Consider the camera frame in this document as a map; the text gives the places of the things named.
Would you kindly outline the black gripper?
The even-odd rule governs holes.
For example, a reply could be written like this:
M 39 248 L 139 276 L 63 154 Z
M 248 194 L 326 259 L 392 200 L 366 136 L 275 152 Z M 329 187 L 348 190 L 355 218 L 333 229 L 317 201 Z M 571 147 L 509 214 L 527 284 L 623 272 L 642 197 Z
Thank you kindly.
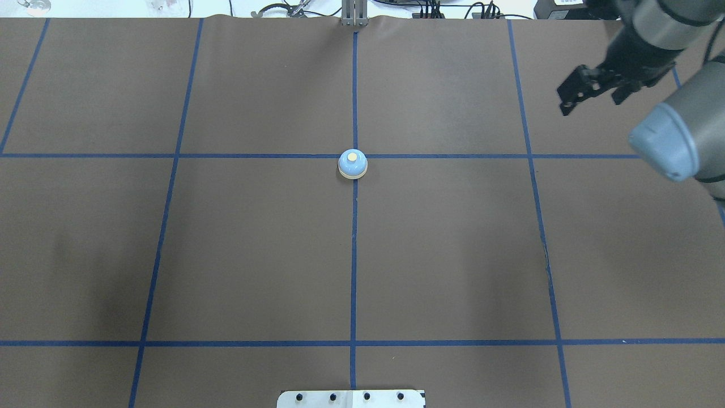
M 596 68 L 580 65 L 557 87 L 559 109 L 569 116 L 589 98 L 614 88 L 613 101 L 621 104 L 643 87 L 653 87 L 675 65 L 680 50 L 647 43 L 634 26 L 624 24 L 609 43 L 605 59 Z

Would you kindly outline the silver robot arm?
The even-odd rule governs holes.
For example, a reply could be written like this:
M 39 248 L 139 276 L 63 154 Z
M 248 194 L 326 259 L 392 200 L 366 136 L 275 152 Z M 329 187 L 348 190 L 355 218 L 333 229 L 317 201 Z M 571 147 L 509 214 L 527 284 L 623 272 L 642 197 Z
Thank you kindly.
M 656 104 L 629 132 L 632 150 L 673 182 L 694 179 L 718 207 L 724 201 L 723 52 L 712 55 L 723 28 L 722 1 L 585 1 L 623 25 L 609 42 L 603 62 L 580 65 L 557 88 L 564 116 L 590 98 L 611 92 L 622 104 L 652 88 L 697 39 L 710 33 L 699 71 Z

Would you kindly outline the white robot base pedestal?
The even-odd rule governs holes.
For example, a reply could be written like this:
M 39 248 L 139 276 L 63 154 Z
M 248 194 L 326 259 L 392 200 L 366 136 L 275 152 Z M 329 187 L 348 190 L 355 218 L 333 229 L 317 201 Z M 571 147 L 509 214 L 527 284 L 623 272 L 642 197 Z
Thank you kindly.
M 277 407 L 426 407 L 423 390 L 288 390 Z

